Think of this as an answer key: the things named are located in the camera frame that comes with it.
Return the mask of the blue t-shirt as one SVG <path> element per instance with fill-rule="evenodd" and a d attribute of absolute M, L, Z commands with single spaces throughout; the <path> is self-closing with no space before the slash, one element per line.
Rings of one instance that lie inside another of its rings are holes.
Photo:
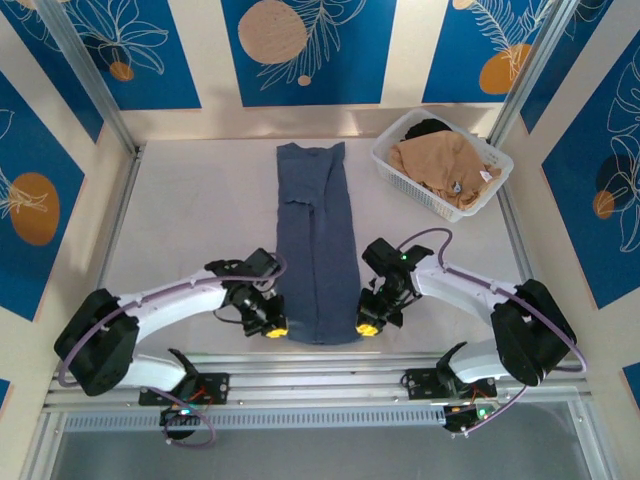
<path fill-rule="evenodd" d="M 277 148 L 276 252 L 287 262 L 278 281 L 288 338 L 341 345 L 360 338 L 361 292 L 345 144 Z"/>

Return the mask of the white plastic laundry basket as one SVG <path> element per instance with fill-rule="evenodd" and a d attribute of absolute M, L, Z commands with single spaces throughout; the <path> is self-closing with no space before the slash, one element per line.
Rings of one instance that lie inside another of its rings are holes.
<path fill-rule="evenodd" d="M 411 127 L 416 126 L 423 120 L 438 120 L 450 127 L 454 132 L 462 134 L 474 147 L 484 164 L 501 170 L 498 178 L 489 183 L 486 192 L 482 193 L 469 209 L 460 210 L 451 205 L 391 165 L 392 147 L 404 139 Z M 513 160 L 488 144 L 485 139 L 477 137 L 464 128 L 424 108 L 409 110 L 384 130 L 371 147 L 371 157 L 376 164 L 379 175 L 384 180 L 451 223 L 455 223 L 463 217 L 473 216 L 482 209 L 497 194 L 514 168 Z"/>

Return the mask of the grey front panel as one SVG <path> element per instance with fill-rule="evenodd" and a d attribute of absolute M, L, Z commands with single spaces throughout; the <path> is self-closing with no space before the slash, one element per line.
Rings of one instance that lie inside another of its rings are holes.
<path fill-rule="evenodd" d="M 591 480 L 576 443 L 434 428 L 224 431 L 183 450 L 157 433 L 70 433 L 52 480 Z"/>

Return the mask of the tan t-shirt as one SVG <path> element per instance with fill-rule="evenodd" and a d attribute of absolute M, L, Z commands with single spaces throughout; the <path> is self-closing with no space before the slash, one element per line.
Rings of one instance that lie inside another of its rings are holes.
<path fill-rule="evenodd" d="M 393 145 L 389 163 L 459 210 L 471 208 L 502 174 L 500 168 L 482 160 L 464 135 L 452 131 Z"/>

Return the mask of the black garment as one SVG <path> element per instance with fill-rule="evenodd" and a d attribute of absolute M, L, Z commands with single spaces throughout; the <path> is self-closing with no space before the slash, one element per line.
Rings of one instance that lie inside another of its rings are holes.
<path fill-rule="evenodd" d="M 403 140 L 412 140 L 417 137 L 438 133 L 441 131 L 451 131 L 451 127 L 441 120 L 428 118 L 411 126 L 404 135 Z"/>

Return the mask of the aluminium base rail beam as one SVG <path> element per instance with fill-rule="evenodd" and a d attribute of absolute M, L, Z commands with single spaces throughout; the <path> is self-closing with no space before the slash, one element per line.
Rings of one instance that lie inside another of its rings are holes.
<path fill-rule="evenodd" d="M 408 404 L 405 370 L 435 366 L 437 354 L 283 353 L 191 355 L 201 372 L 230 374 L 227 408 L 342 407 Z M 586 374 L 553 372 L 523 401 L 591 396 Z M 125 411 L 139 408 L 138 389 L 119 387 L 87 397 L 79 387 L 52 381 L 43 412 Z"/>

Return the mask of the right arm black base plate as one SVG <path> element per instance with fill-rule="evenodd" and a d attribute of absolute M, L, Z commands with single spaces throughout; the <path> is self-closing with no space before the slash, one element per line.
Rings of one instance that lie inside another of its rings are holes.
<path fill-rule="evenodd" d="M 418 368 L 405 371 L 400 380 L 410 400 L 471 400 L 496 398 L 497 388 L 491 379 L 464 383 L 452 373 L 437 368 Z"/>

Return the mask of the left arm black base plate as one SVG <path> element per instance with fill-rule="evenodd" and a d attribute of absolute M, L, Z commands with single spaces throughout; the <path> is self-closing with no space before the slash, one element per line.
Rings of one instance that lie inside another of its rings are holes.
<path fill-rule="evenodd" d="M 170 394 L 190 405 L 225 405 L 229 380 L 228 373 L 201 373 L 183 379 Z M 146 388 L 140 391 L 138 403 L 142 406 L 169 406 L 173 401 Z"/>

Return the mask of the aluminium side rail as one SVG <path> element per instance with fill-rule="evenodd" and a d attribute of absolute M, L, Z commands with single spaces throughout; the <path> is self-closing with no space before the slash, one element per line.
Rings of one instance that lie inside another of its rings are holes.
<path fill-rule="evenodd" d="M 103 287 L 106 281 L 106 277 L 109 272 L 110 263 L 117 246 L 117 242 L 120 236 L 128 205 L 133 193 L 135 182 L 138 176 L 138 172 L 141 165 L 141 160 L 144 152 L 144 145 L 138 145 L 135 148 L 135 155 L 133 156 L 130 165 L 127 169 L 127 174 L 124 180 L 123 187 L 118 197 L 117 209 L 115 211 L 115 217 L 113 225 L 109 231 L 108 242 L 106 245 L 106 251 L 99 270 L 98 278 L 96 280 L 97 287 Z"/>
<path fill-rule="evenodd" d="M 522 280 L 532 278 L 535 276 L 534 269 L 528 256 L 508 181 L 505 181 L 498 190 L 497 198 L 519 275 Z"/>

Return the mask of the blue floral wall panel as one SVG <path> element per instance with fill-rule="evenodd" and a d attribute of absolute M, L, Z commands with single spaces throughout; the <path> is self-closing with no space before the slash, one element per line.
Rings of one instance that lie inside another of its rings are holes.
<path fill-rule="evenodd" d="M 448 0 L 422 101 L 503 101 L 554 3 Z"/>
<path fill-rule="evenodd" d="M 84 173 L 0 72 L 0 307 L 36 318 Z"/>
<path fill-rule="evenodd" d="M 244 107 L 377 104 L 397 0 L 221 0 Z"/>
<path fill-rule="evenodd" d="M 201 107 L 168 0 L 70 0 L 64 9 L 120 109 Z"/>
<path fill-rule="evenodd" d="M 623 52 L 542 168 L 596 306 L 640 287 L 640 43 Z"/>

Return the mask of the aluminium frame post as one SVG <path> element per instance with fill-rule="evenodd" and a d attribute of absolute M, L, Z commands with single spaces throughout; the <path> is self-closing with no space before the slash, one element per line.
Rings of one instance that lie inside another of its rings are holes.
<path fill-rule="evenodd" d="M 57 0 L 33 0 L 33 2 L 51 37 L 96 110 L 111 128 L 123 149 L 135 157 L 139 146 L 134 141 L 119 107 L 64 7 Z"/>
<path fill-rule="evenodd" d="M 504 143 L 511 127 L 519 117 L 524 102 L 529 97 L 549 57 L 562 37 L 578 1 L 553 0 L 551 2 L 549 15 L 542 24 L 530 53 L 513 83 L 513 88 L 506 96 L 499 115 L 486 138 L 486 142 L 491 146 L 500 148 Z"/>

